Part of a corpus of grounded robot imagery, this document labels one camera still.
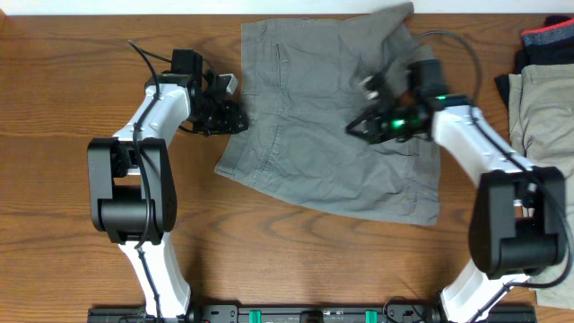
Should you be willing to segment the grey shorts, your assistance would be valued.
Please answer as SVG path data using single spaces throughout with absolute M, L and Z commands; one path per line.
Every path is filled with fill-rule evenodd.
M 367 107 L 361 81 L 383 72 L 393 97 L 406 67 L 430 59 L 406 27 L 410 2 L 346 20 L 277 18 L 241 27 L 241 103 L 216 172 L 282 201 L 355 218 L 433 225 L 440 153 L 434 143 L 369 144 L 346 126 Z

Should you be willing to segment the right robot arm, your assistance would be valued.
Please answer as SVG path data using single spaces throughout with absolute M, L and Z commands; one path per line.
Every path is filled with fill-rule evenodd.
M 371 104 L 346 126 L 347 134 L 370 144 L 426 135 L 453 156 L 476 187 L 469 262 L 434 303 L 387 306 L 387 321 L 534 322 L 533 309 L 498 303 L 514 288 L 554 287 L 570 273 L 573 238 L 562 173 L 517 155 L 470 98 L 449 93 L 437 59 L 409 65 L 408 103 L 394 95 L 383 73 L 365 77 L 360 86 Z M 533 282 L 560 262 L 567 269 L 558 277 Z

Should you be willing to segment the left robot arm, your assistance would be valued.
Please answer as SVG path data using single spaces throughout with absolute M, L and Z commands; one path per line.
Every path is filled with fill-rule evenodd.
M 218 74 L 193 49 L 176 49 L 168 70 L 151 71 L 144 98 L 113 136 L 87 148 L 91 220 L 131 263 L 144 294 L 139 308 L 96 308 L 90 322 L 200 322 L 172 243 L 178 198 L 168 149 L 177 132 L 231 135 L 248 128 L 232 99 L 234 74 Z

